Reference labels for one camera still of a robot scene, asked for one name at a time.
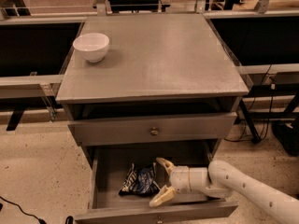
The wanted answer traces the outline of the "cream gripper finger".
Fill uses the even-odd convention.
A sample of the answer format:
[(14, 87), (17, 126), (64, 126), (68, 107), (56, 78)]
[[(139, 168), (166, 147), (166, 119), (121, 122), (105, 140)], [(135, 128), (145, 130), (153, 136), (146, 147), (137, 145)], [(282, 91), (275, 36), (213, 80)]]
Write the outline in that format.
[(163, 166), (163, 168), (166, 170), (166, 172), (169, 175), (171, 174), (172, 170), (175, 168), (175, 165), (171, 161), (165, 158), (158, 157), (156, 161)]
[(173, 187), (164, 185), (160, 191), (149, 202), (150, 207), (158, 207), (163, 203), (172, 200), (176, 196), (177, 192)]

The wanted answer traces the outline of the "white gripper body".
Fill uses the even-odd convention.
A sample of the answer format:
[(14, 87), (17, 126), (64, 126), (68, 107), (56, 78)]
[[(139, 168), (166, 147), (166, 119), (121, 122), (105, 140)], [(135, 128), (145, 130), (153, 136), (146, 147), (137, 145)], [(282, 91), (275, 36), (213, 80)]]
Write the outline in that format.
[(179, 193), (190, 192), (190, 168), (187, 166), (176, 166), (170, 173), (169, 181), (175, 191)]

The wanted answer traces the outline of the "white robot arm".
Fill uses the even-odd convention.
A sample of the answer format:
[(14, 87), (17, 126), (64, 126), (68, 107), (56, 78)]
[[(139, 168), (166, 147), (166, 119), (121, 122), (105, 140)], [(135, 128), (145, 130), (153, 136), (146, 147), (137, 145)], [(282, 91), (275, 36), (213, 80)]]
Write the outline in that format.
[(226, 161), (212, 161), (208, 167), (176, 166), (157, 158), (169, 175), (170, 187), (164, 185), (149, 202), (158, 207), (178, 193), (201, 192), (208, 197), (227, 198), (234, 191), (246, 197), (279, 224), (299, 224), (299, 201), (258, 181)]

